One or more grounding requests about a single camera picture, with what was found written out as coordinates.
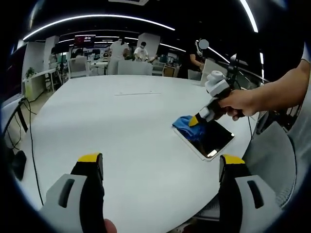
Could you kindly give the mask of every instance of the ceiling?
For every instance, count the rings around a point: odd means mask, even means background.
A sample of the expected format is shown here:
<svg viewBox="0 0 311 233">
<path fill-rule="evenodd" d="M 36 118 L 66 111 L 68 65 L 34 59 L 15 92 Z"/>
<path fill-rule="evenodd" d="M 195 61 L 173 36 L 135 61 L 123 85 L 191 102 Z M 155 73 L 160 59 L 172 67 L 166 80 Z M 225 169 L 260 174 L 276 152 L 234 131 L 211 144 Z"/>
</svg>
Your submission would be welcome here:
<svg viewBox="0 0 311 233">
<path fill-rule="evenodd" d="M 175 28 L 171 31 L 151 23 L 127 18 L 92 17 L 75 19 L 48 27 L 27 40 L 44 40 L 58 35 L 60 40 L 72 39 L 81 32 L 102 36 L 119 36 L 137 38 L 141 33 L 153 33 L 161 36 L 161 42 L 183 50 L 189 43 L 199 37 L 209 41 L 210 47 L 223 55 L 226 59 L 238 53 L 240 59 L 246 61 L 248 70 L 261 75 L 259 53 L 265 57 L 265 77 L 274 79 L 284 73 L 287 67 L 297 62 L 297 57 L 303 48 L 300 37 L 284 36 L 293 31 L 295 25 L 291 21 L 282 24 L 284 19 L 280 11 L 275 11 L 265 2 L 247 0 L 259 27 L 259 33 L 253 31 L 248 16 L 239 0 L 214 1 L 183 1 L 181 0 L 149 0 L 146 5 L 138 6 L 127 3 L 77 0 L 41 0 L 36 3 L 28 20 L 24 21 L 24 29 L 20 33 L 23 38 L 29 32 L 51 22 L 80 15 L 115 14 L 139 17 Z M 271 20 L 271 16 L 278 15 L 279 20 Z M 280 55 L 287 54 L 287 60 Z M 208 56 L 220 59 L 212 51 Z"/>
</svg>

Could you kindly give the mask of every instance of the white chair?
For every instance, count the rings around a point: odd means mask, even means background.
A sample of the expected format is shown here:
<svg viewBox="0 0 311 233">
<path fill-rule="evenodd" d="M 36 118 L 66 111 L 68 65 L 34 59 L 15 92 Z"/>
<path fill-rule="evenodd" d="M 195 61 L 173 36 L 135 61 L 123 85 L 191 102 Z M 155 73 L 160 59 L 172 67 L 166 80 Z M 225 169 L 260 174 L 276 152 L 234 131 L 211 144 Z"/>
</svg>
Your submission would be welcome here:
<svg viewBox="0 0 311 233">
<path fill-rule="evenodd" d="M 188 69 L 188 79 L 200 81 L 201 76 L 202 74 L 200 72 Z"/>
<path fill-rule="evenodd" d="M 69 79 L 88 77 L 89 67 L 87 59 L 84 56 L 79 56 L 68 60 Z"/>
<path fill-rule="evenodd" d="M 147 62 L 122 60 L 118 63 L 118 75 L 152 75 L 153 66 Z"/>
<path fill-rule="evenodd" d="M 153 76 L 164 76 L 165 63 L 154 61 L 152 65 L 153 65 L 153 70 L 152 70 Z"/>
</svg>

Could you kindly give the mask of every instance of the blue cloth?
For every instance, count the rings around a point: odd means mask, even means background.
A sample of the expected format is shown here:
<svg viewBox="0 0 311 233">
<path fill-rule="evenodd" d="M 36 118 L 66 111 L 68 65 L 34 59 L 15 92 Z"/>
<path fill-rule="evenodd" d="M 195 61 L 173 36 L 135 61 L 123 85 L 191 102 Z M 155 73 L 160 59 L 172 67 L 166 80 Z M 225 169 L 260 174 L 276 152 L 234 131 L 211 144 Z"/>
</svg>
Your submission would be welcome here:
<svg viewBox="0 0 311 233">
<path fill-rule="evenodd" d="M 199 141 L 206 132 L 206 128 L 202 124 L 189 127 L 189 121 L 192 116 L 182 116 L 178 118 L 173 126 L 189 141 Z"/>
</svg>

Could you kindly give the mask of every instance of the table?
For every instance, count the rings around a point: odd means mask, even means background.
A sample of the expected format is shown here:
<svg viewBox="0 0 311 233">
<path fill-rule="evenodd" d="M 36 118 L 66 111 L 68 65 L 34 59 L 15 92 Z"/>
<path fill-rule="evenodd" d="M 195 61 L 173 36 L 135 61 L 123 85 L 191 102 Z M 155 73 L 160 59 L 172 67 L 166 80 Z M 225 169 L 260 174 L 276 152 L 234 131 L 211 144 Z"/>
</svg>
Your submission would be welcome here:
<svg viewBox="0 0 311 233">
<path fill-rule="evenodd" d="M 49 69 L 33 75 L 32 77 L 23 80 L 26 88 L 26 97 L 29 101 L 34 101 L 46 90 L 46 76 L 50 77 L 52 91 L 54 92 L 53 73 L 56 69 Z"/>
<path fill-rule="evenodd" d="M 200 82 L 159 76 L 113 75 L 71 79 L 42 107 L 33 125 L 34 156 L 43 200 L 78 158 L 100 151 L 104 217 L 118 233 L 164 233 L 200 211 L 219 189 L 219 159 L 203 161 L 174 132 L 180 116 L 209 100 Z M 256 125 L 250 118 L 252 132 Z M 235 138 L 221 153 L 242 157 L 250 142 L 247 118 L 219 119 Z M 21 186 L 36 209 L 31 140 Z"/>
</svg>

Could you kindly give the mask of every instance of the hand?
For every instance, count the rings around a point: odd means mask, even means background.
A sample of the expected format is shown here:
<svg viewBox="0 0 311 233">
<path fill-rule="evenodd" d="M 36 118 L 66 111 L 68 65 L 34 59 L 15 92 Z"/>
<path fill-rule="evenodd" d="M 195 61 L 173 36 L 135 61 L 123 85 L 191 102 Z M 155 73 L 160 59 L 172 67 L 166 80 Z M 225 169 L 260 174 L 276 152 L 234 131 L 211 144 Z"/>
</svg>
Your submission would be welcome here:
<svg viewBox="0 0 311 233">
<path fill-rule="evenodd" d="M 203 69 L 204 69 L 204 64 L 201 63 L 201 65 L 200 65 L 200 70 L 203 71 Z"/>
<path fill-rule="evenodd" d="M 227 98 L 220 100 L 218 103 L 234 121 L 239 119 L 238 110 L 242 110 L 243 114 L 248 117 L 257 112 L 253 104 L 253 90 L 233 90 Z"/>
<path fill-rule="evenodd" d="M 117 228 L 115 224 L 112 223 L 112 221 L 110 221 L 109 219 L 104 219 L 104 224 L 107 233 L 117 233 Z"/>
</svg>

